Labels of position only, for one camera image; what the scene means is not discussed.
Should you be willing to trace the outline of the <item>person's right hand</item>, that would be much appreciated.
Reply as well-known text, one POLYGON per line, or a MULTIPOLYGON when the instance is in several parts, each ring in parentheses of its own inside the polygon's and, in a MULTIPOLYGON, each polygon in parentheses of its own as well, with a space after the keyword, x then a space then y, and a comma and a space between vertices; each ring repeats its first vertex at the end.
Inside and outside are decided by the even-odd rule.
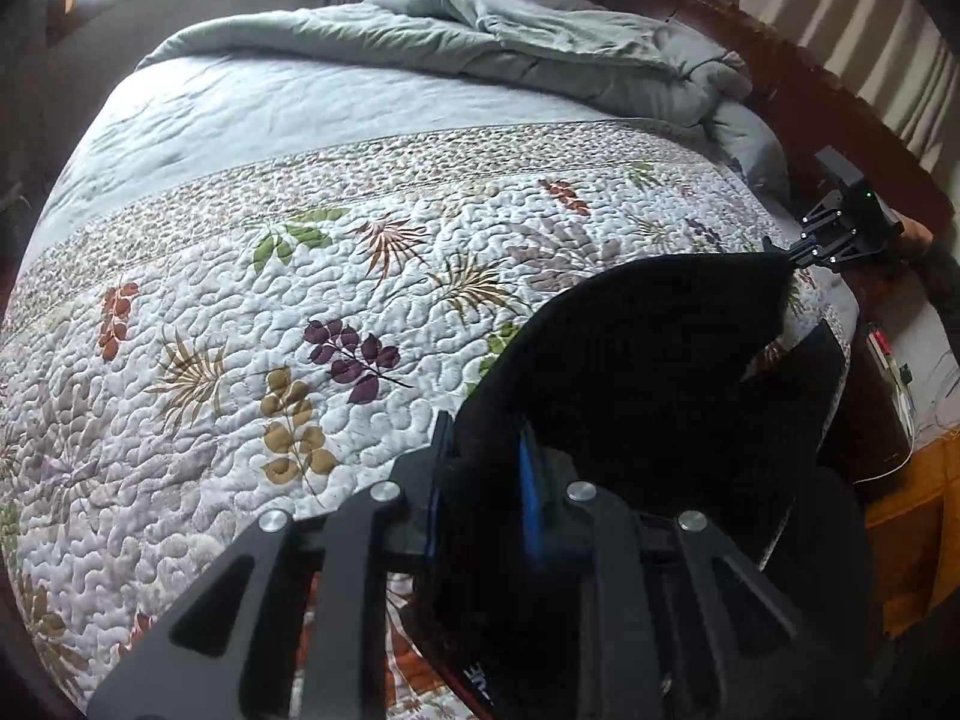
POLYGON ((923 257, 934 242, 932 232, 923 223, 913 220, 910 216, 896 213, 896 217, 901 224, 900 236, 896 238, 896 249, 901 257, 907 260, 923 257))

